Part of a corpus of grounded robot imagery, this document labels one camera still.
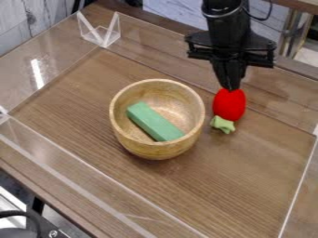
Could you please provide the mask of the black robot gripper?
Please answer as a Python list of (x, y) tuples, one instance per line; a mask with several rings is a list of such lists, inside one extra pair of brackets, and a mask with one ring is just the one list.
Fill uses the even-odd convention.
[[(209, 32), (201, 31), (185, 36), (188, 45), (187, 56), (196, 60), (212, 60), (212, 68), (219, 79), (220, 86), (231, 91), (239, 89), (240, 80), (244, 77), (247, 66), (263, 68), (274, 67), (274, 51), (276, 43), (253, 31), (244, 34), (239, 44), (213, 44)], [(225, 63), (229, 60), (229, 79)]]

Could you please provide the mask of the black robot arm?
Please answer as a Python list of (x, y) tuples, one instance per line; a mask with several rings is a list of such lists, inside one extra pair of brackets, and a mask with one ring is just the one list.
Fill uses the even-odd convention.
[(251, 19), (264, 21), (249, 12), (249, 0), (203, 0), (201, 13), (207, 30), (185, 36), (187, 56), (211, 63), (219, 84), (229, 91), (239, 89), (248, 66), (274, 67), (276, 43), (256, 34)]

